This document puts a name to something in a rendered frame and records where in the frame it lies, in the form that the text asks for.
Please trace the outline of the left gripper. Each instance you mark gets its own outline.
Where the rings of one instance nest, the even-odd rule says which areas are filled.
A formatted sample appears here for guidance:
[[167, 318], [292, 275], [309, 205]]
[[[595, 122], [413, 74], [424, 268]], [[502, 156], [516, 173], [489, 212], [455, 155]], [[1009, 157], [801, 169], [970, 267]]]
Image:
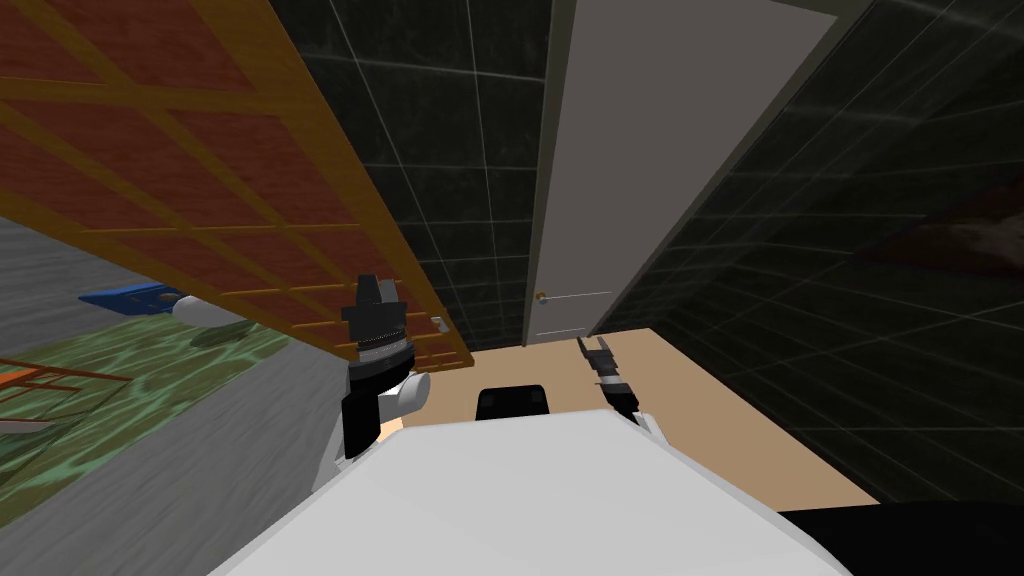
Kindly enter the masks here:
[[358, 277], [356, 304], [341, 308], [348, 323], [349, 339], [357, 344], [359, 357], [383, 354], [407, 341], [407, 303], [398, 302], [393, 279], [378, 281], [374, 274]]

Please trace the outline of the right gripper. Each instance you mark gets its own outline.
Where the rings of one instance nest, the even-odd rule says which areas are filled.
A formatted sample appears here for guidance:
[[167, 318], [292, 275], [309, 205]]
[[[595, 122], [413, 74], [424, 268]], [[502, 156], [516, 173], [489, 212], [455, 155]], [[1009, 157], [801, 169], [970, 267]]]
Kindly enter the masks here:
[[588, 358], [591, 368], [597, 373], [601, 382], [622, 382], [614, 356], [602, 336], [596, 337], [599, 348], [595, 352], [586, 345], [582, 337], [577, 337], [575, 341], [581, 354]]

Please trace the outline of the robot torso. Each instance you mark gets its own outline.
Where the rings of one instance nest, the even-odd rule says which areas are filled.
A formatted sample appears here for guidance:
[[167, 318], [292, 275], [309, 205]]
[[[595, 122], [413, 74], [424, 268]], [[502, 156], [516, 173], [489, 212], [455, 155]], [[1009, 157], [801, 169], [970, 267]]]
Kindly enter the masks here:
[[209, 576], [853, 576], [780, 513], [604, 410], [404, 428]]

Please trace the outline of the white rounded object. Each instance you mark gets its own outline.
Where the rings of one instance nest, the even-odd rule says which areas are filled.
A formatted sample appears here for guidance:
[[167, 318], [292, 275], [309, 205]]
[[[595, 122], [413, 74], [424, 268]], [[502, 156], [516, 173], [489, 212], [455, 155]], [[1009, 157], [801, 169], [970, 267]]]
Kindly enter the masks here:
[[246, 318], [220, 308], [195, 296], [179, 299], [171, 308], [173, 318], [198, 328], [220, 328], [245, 322]]

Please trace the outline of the grey door leaf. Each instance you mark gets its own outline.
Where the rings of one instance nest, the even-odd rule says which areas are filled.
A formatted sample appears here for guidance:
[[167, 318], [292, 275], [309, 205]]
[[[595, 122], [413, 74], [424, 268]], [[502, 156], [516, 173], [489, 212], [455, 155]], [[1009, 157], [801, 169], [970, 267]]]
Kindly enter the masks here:
[[868, 1], [554, 0], [522, 343], [595, 333]]

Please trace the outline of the brown lattice door leaf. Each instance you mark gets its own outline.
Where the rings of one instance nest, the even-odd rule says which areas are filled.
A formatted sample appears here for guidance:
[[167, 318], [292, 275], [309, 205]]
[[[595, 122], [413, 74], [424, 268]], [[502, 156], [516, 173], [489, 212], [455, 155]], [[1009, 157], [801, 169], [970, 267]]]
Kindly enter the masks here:
[[0, 216], [347, 360], [392, 276], [473, 363], [268, 0], [0, 0]]

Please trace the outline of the green patterned rug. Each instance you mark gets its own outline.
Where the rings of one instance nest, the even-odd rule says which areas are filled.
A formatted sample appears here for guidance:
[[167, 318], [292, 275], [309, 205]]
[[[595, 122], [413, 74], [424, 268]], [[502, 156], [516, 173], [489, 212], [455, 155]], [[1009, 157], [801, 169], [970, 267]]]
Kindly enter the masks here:
[[0, 405], [0, 419], [48, 421], [0, 433], [0, 528], [283, 349], [289, 337], [245, 321], [194, 328], [168, 315], [130, 319], [13, 360], [130, 377], [67, 378], [79, 393], [35, 390]]

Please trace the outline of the blue flat object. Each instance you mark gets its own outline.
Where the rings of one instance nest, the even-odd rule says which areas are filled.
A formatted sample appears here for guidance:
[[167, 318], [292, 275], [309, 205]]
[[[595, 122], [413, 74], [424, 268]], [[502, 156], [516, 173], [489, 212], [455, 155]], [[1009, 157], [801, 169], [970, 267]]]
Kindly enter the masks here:
[[169, 314], [185, 293], [158, 282], [82, 294], [81, 302], [124, 316]]

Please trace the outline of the orange frame furniture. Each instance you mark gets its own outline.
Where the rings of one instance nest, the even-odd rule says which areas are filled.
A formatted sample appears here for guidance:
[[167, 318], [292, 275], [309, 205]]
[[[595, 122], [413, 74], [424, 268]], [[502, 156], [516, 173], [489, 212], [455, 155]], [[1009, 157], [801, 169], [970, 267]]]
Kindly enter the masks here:
[[51, 365], [20, 362], [0, 357], [0, 405], [35, 390], [79, 393], [79, 386], [62, 384], [67, 378], [130, 382], [132, 378]]

